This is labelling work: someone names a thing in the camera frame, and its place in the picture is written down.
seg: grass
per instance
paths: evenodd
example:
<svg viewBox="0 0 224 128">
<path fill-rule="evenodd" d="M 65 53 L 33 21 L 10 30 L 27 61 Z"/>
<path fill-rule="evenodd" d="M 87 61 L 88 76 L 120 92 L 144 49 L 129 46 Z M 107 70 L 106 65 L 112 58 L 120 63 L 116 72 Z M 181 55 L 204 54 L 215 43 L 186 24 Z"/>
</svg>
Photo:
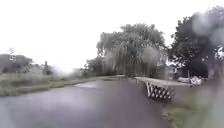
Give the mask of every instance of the grass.
<svg viewBox="0 0 224 128">
<path fill-rule="evenodd" d="M 89 81 L 104 80 L 111 81 L 119 79 L 116 76 L 99 77 L 42 77 L 30 74 L 4 74 L 0 75 L 0 96 L 17 96 L 30 92 L 60 88 L 69 85 L 85 83 Z"/>
<path fill-rule="evenodd" d="M 163 116 L 171 123 L 173 128 L 201 127 L 203 119 L 211 103 L 211 95 L 204 95 L 211 91 L 211 86 L 176 89 L 176 96 L 171 104 L 163 110 Z"/>
</svg>

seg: willow tree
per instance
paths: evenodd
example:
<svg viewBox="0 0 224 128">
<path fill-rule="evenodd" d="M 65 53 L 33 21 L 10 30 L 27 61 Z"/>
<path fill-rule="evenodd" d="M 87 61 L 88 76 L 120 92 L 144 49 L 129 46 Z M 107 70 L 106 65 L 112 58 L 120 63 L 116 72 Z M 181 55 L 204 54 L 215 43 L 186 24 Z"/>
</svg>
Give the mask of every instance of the willow tree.
<svg viewBox="0 0 224 128">
<path fill-rule="evenodd" d="M 105 65 L 123 74 L 152 75 L 166 49 L 162 32 L 155 25 L 126 25 L 121 32 L 102 33 L 98 55 Z"/>
</svg>

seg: grass verge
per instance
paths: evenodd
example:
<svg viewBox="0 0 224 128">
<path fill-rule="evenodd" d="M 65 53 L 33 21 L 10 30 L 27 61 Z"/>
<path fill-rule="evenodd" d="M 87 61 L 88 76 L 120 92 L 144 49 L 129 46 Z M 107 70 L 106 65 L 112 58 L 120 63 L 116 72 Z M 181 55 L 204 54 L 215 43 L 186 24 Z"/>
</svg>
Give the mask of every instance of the grass verge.
<svg viewBox="0 0 224 128">
<path fill-rule="evenodd" d="M 199 128 L 208 113 L 211 95 L 205 95 L 210 87 L 177 89 L 173 102 L 163 110 L 163 116 L 172 128 Z"/>
<path fill-rule="evenodd" d="M 104 80 L 104 81 L 112 81 L 112 80 L 118 80 L 121 77 L 117 76 L 101 76 L 101 77 L 88 77 L 88 78 L 76 78 L 73 80 L 51 80 L 48 81 L 46 84 L 36 84 L 32 86 L 27 85 L 20 85 L 20 86 L 0 86 L 0 96 L 17 96 L 21 94 L 31 93 L 31 92 L 38 92 L 38 91 L 44 91 L 51 88 L 61 88 L 69 85 L 75 85 L 90 81 L 96 81 L 96 80 Z"/>
</svg>

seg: foliage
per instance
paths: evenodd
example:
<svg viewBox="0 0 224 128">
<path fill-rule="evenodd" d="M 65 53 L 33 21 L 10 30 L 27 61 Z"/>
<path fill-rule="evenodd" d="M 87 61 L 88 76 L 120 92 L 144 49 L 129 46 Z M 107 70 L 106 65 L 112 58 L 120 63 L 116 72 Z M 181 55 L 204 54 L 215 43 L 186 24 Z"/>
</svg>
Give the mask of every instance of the foliage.
<svg viewBox="0 0 224 128">
<path fill-rule="evenodd" d="M 169 58 L 185 64 L 195 59 L 214 62 L 218 51 L 224 44 L 224 8 L 214 7 L 206 13 L 196 13 L 178 21 L 176 32 L 172 35 L 174 43 L 169 50 Z"/>
<path fill-rule="evenodd" d="M 0 54 L 0 70 L 2 73 L 28 72 L 32 62 L 32 59 L 23 55 Z"/>
<path fill-rule="evenodd" d="M 104 57 L 97 56 L 94 59 L 87 60 L 87 67 L 84 76 L 109 76 L 115 75 L 115 72 L 104 66 Z"/>
<path fill-rule="evenodd" d="M 152 76 L 165 55 L 163 33 L 146 24 L 126 25 L 121 30 L 101 34 L 97 49 L 105 67 L 126 75 Z"/>
</svg>

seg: sky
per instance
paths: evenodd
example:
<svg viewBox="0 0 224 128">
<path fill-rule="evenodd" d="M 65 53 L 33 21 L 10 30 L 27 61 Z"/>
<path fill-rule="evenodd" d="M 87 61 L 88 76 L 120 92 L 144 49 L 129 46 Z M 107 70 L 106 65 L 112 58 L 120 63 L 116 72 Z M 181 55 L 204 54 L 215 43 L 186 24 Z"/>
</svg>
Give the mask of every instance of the sky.
<svg viewBox="0 0 224 128">
<path fill-rule="evenodd" d="M 125 24 L 155 24 L 171 44 L 177 21 L 222 0 L 0 0 L 0 54 L 32 58 L 63 71 L 96 57 L 102 32 Z"/>
</svg>

